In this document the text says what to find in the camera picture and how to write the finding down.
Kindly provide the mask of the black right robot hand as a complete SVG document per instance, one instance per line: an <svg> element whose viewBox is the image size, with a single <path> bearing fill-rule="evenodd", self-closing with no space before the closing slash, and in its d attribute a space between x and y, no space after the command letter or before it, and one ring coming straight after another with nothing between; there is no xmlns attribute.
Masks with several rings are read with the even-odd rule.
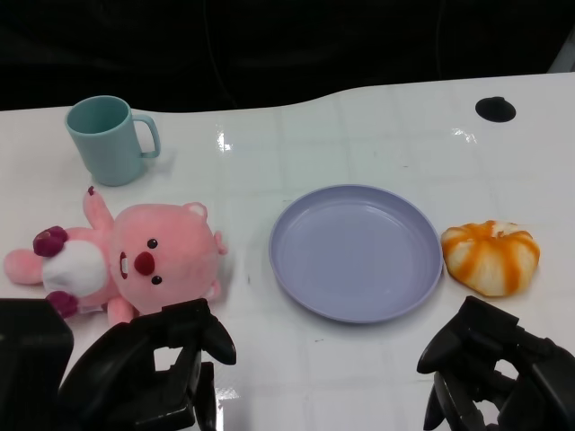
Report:
<svg viewBox="0 0 575 431"><path fill-rule="evenodd" d="M466 297L417 370L434 376L426 430L574 428L574 356L479 298Z"/></svg>

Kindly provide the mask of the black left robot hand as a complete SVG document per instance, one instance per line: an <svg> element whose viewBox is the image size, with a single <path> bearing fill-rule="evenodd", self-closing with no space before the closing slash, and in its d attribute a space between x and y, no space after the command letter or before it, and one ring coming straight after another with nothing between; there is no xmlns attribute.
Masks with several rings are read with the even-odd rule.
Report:
<svg viewBox="0 0 575 431"><path fill-rule="evenodd" d="M111 327L62 383L57 429L216 429L214 366L202 353L236 363L234 342L204 299Z"/></svg>

